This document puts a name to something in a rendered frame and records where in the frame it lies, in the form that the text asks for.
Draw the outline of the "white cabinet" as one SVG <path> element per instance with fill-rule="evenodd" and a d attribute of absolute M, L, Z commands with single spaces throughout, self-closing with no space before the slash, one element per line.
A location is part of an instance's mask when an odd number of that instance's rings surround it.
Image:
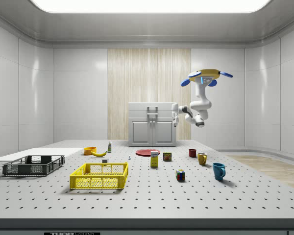
<path fill-rule="evenodd" d="M 129 102 L 129 146 L 176 146 L 172 102 Z"/>

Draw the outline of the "yellow basket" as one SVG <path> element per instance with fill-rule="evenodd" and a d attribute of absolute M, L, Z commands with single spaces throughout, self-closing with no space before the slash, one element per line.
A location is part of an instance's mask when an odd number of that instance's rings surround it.
<path fill-rule="evenodd" d="M 71 189 L 123 189 L 128 163 L 85 163 L 70 175 Z"/>

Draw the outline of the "red plate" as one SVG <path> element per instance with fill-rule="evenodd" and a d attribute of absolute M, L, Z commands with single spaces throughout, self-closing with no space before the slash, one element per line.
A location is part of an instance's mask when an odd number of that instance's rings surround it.
<path fill-rule="evenodd" d="M 136 151 L 136 155 L 143 156 L 143 157 L 150 157 L 152 151 L 155 151 L 158 154 L 160 154 L 160 151 L 157 149 L 139 149 Z"/>

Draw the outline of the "dark grey basket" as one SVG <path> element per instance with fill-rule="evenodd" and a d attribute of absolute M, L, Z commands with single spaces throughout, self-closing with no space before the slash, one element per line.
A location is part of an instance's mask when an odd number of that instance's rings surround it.
<path fill-rule="evenodd" d="M 64 155 L 27 155 L 5 163 L 2 173 L 5 176 L 47 176 L 64 163 Z"/>

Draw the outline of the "drone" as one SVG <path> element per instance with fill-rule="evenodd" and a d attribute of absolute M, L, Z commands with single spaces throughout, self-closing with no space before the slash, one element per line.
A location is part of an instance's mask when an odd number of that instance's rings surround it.
<path fill-rule="evenodd" d="M 181 86 L 187 86 L 191 81 L 195 82 L 195 78 L 199 77 L 201 84 L 208 82 L 207 85 L 213 87 L 217 84 L 216 79 L 218 79 L 221 74 L 226 77 L 233 77 L 231 74 L 216 69 L 203 69 L 190 73 L 188 78 L 181 82 Z M 212 81 L 208 81 L 205 77 L 212 77 Z"/>

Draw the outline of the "yellow box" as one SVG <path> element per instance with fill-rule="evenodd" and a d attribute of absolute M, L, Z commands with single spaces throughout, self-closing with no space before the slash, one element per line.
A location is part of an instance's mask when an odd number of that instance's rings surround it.
<path fill-rule="evenodd" d="M 158 167 L 158 155 L 159 155 L 158 150 L 150 152 L 150 166 L 151 167 Z"/>

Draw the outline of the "blue mug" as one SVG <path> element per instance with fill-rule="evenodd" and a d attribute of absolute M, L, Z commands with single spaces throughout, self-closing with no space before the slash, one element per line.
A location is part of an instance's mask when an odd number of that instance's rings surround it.
<path fill-rule="evenodd" d="M 215 179 L 218 181 L 222 181 L 226 175 L 225 165 L 221 163 L 213 163 L 213 171 Z"/>

